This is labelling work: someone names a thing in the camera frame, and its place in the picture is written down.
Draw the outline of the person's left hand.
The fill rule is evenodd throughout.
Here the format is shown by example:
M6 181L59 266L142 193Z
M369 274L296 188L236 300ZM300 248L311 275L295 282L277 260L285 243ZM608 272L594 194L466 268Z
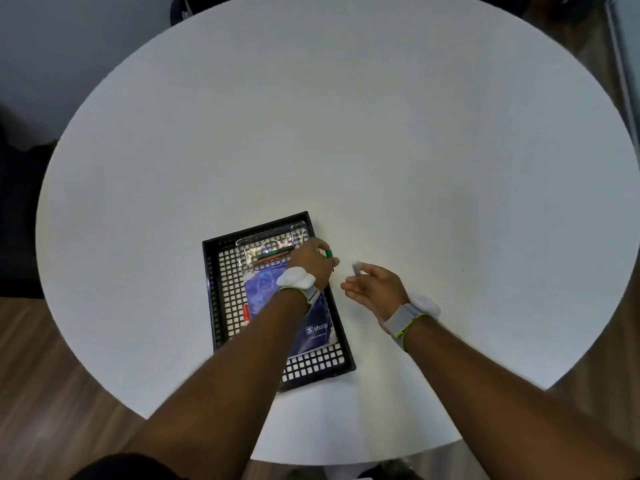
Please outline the person's left hand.
M299 248L292 251L287 267L303 267L312 274L312 239L305 241Z

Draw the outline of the person's right hand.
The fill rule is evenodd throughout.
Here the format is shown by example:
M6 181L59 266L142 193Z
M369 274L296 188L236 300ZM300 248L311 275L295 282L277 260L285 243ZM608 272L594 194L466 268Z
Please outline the person's right hand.
M345 295L371 311L382 328L398 307L409 303L408 294L398 275L384 269L384 278L353 275L340 284Z

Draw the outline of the person's left forearm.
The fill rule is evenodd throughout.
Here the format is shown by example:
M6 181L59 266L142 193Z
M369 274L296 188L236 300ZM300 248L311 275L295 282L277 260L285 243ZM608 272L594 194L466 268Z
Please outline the person's left forearm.
M124 452L153 458L190 480L240 480L307 309L301 291L277 292L157 409Z

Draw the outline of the person's right forearm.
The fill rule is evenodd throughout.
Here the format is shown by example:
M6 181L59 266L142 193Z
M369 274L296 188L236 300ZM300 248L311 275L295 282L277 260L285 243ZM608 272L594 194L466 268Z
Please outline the person's right forearm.
M433 319L403 343L492 480L640 480L639 452Z

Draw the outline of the white grey left wrist tracker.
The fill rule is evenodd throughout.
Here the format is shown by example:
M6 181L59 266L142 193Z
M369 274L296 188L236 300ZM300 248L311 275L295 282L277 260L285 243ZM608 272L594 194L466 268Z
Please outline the white grey left wrist tracker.
M300 291L307 302L308 308L312 308L318 300L321 292L316 287L316 278L303 267L288 267L277 279L278 291L293 289Z

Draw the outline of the white grey wrist tracker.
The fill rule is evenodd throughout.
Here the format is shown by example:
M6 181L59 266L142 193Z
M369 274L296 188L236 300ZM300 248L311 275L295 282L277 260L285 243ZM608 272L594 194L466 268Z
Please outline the white grey wrist tracker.
M321 292L316 287L316 278L303 267L288 267L277 279L278 291L293 289L300 291L307 302L308 308L312 308L318 300Z
M405 335L412 323L424 316L438 321L442 312L436 302L427 296L409 294L408 297L409 303L398 307L384 324L384 329L404 351L406 351L404 345Z

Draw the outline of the red pen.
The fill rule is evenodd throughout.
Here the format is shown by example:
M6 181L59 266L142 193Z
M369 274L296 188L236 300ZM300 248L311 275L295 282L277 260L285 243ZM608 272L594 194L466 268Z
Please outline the red pen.
M252 263L252 267L265 266L265 265L268 265L269 263L272 263L272 262L286 260L286 259L288 259L290 254L291 254L291 250L282 251L282 252L279 252L279 253L274 253L274 254L270 254L270 255L264 256L262 258L258 258Z

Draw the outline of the white grey right wrist tracker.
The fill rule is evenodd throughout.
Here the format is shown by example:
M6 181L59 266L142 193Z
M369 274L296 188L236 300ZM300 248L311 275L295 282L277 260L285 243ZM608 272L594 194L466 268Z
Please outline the white grey right wrist tracker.
M384 329L404 351L406 351L404 345L405 335L412 323L424 316L438 321L442 312L436 302L427 296L409 294L408 297L409 303L398 307L384 324Z

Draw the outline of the blue notebook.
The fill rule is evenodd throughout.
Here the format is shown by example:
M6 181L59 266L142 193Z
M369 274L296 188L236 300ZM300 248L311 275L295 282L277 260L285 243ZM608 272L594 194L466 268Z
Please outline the blue notebook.
M244 290L254 318L278 291L276 281L287 269L287 263L269 266L261 271L244 275ZM290 358L311 353L338 344L327 298L321 292L316 304L309 309L296 334Z

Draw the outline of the clear plastic pencil pouch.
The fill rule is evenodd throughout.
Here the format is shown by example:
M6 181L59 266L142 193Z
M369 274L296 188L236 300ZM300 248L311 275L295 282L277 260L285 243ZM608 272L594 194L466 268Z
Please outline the clear plastic pencil pouch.
M254 233L236 241L237 268L242 273L261 271L269 266L281 264L281 260L265 266L252 267L252 263L264 256L282 251L291 252L299 248L309 238L308 225L303 221L280 225Z

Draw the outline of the black mesh plastic tray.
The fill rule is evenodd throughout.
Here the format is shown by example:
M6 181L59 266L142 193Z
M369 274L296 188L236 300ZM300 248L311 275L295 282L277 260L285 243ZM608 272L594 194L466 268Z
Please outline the black mesh plastic tray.
M260 231L297 221L303 221L308 225L309 238L315 236L310 215L305 211L202 243L214 350L218 350L230 339L238 336L249 324L243 325L242 307L244 303L248 303L244 290L246 273L240 272L237 268L236 241ZM356 362L331 288L327 287L322 292L328 301L338 344L301 356L288 357L278 387L280 392L356 371Z

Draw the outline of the black garment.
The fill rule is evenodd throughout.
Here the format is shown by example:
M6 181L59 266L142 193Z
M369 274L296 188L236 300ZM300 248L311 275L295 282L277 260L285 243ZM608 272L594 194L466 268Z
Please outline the black garment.
M139 453L105 456L78 470L69 480L189 480L162 462Z

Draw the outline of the dark furniture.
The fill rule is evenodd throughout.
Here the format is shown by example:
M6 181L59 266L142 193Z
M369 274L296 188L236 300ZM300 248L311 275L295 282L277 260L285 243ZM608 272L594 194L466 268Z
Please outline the dark furniture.
M0 117L0 297L43 299L36 261L36 212L57 140L20 150Z

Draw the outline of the white door frame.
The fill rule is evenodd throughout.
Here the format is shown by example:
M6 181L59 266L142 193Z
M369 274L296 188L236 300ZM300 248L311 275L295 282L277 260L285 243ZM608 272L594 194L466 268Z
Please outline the white door frame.
M624 114L640 166L640 0L607 0Z

